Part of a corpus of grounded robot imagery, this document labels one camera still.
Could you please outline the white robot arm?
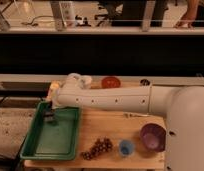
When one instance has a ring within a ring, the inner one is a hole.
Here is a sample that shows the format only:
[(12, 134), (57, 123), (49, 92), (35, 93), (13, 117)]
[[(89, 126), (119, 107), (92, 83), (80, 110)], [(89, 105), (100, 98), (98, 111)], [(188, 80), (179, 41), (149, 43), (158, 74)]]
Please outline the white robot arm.
[(204, 171), (204, 84), (154, 84), (93, 89), (92, 78), (71, 73), (48, 91), (52, 107), (97, 108), (166, 119), (165, 171)]

